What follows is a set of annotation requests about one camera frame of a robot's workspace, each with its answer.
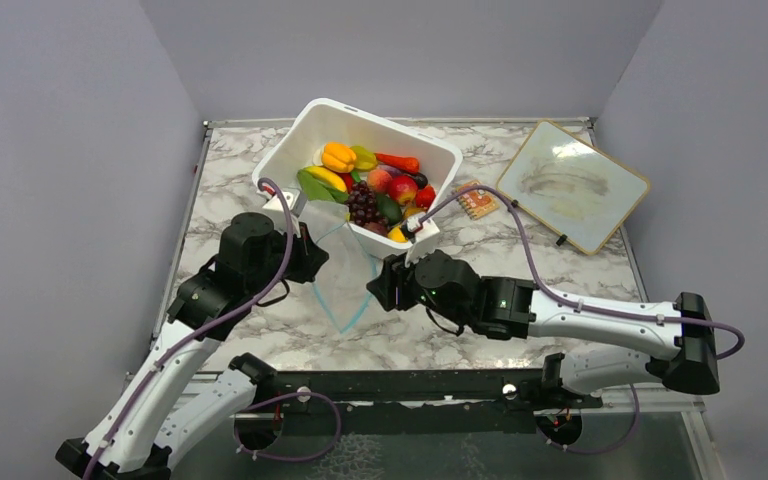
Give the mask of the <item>red apple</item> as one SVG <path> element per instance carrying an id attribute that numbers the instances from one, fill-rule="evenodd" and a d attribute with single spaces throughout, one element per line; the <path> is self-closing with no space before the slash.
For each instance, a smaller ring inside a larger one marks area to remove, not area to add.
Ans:
<path id="1" fill-rule="evenodd" d="M 400 206 L 413 202 L 419 186 L 416 181 L 406 175 L 393 177 L 387 185 L 387 195 Z"/>

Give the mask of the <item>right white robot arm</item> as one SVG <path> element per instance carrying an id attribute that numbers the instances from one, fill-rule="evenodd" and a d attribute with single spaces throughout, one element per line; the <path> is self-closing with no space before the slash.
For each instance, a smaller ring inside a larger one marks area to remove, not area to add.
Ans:
<path id="1" fill-rule="evenodd" d="M 531 280 L 481 276 L 440 250 L 416 263 L 388 256 L 366 288 L 386 311 L 421 305 L 493 340 L 557 337 L 599 344 L 589 353 L 545 360 L 537 393 L 552 407 L 624 384 L 659 382 L 694 395 L 720 390 L 713 322 L 695 293 L 660 303 L 580 296 Z"/>

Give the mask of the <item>clear zip top bag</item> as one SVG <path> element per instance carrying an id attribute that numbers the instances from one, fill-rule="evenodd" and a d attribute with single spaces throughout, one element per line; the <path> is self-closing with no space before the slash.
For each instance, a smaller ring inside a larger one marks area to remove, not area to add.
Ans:
<path id="1" fill-rule="evenodd" d="M 342 204 L 315 200 L 306 204 L 300 216 L 314 245 L 329 255 L 315 275 L 313 294 L 341 334 L 363 317 L 372 300 L 366 284 L 378 274 L 377 263 L 351 229 L 348 214 Z"/>

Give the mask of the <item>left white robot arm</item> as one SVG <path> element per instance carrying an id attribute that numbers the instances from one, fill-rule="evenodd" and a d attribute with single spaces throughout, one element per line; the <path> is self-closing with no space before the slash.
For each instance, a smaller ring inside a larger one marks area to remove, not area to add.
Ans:
<path id="1" fill-rule="evenodd" d="M 313 281 L 327 259 L 303 222 L 278 230 L 261 213 L 235 216 L 217 254 L 179 286 L 166 324 L 120 399 L 85 437 L 65 440 L 56 461 L 82 479 L 168 479 L 231 414 L 269 406 L 277 372 L 251 353 L 232 359 L 206 392 L 176 404 L 273 287 Z"/>

